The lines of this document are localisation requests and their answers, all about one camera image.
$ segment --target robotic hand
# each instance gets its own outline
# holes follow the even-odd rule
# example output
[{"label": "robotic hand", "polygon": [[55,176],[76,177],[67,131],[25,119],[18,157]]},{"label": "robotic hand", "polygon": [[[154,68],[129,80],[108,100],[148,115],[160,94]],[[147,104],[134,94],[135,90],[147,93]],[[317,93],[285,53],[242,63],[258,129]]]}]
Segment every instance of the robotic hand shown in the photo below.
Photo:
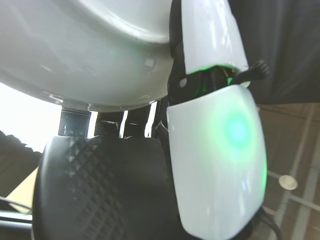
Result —
[{"label": "robotic hand", "polygon": [[256,104],[239,84],[268,68],[248,69],[227,0],[173,0],[170,50],[167,118],[180,219],[200,239],[231,239],[261,208],[267,181]]}]

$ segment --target glossy white surface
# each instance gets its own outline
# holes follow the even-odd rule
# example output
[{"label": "glossy white surface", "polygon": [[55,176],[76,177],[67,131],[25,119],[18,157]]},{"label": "glossy white surface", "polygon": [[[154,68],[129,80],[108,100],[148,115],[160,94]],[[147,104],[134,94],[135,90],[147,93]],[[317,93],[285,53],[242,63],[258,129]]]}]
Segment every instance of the glossy white surface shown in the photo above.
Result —
[{"label": "glossy white surface", "polygon": [[238,25],[227,0],[183,0],[182,35],[187,74],[215,65],[246,70]]},{"label": "glossy white surface", "polygon": [[184,229],[204,240],[239,233],[262,205],[264,135],[250,92],[225,87],[167,109],[173,180]]},{"label": "glossy white surface", "polygon": [[0,82],[79,110],[147,105],[167,94],[170,5],[0,1]]}]

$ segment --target black cable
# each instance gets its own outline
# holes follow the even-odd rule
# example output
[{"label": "black cable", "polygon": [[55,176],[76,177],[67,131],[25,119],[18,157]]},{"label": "black cable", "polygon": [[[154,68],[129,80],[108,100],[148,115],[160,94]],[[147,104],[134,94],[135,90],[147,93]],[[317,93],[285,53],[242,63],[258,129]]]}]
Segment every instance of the black cable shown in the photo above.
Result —
[{"label": "black cable", "polygon": [[282,240],[282,233],[278,225],[274,220],[266,213],[263,207],[261,207],[257,213],[258,218],[268,225],[275,233],[278,240]]},{"label": "black cable", "polygon": [[25,208],[25,209],[28,209],[28,210],[32,210],[31,207],[27,206],[27,205],[24,205],[22,203],[19,203],[17,201],[12,201],[12,200],[9,200],[9,199],[6,199],[5,197],[3,196],[0,196],[0,202],[5,202],[5,203],[8,203],[8,204],[14,204],[14,205],[17,205],[19,207],[22,207],[22,208]]}]

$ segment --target wire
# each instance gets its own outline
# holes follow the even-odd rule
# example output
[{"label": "wire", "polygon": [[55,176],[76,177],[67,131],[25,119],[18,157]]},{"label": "wire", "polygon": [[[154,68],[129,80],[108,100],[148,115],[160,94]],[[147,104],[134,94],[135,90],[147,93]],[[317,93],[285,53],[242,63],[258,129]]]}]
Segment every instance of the wire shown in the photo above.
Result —
[{"label": "wire", "polygon": [[261,207],[258,211],[258,218],[274,231],[278,240],[282,240],[282,233],[280,228],[274,222],[274,220],[267,214],[263,207]]},{"label": "wire", "polygon": [[28,209],[28,210],[32,210],[31,207],[27,206],[27,205],[24,205],[22,203],[19,203],[17,201],[12,201],[12,200],[9,200],[3,196],[0,196],[0,202],[5,202],[5,203],[8,203],[8,204],[14,204],[14,205],[17,205],[19,207],[22,207],[22,208],[25,208],[25,209]]}]

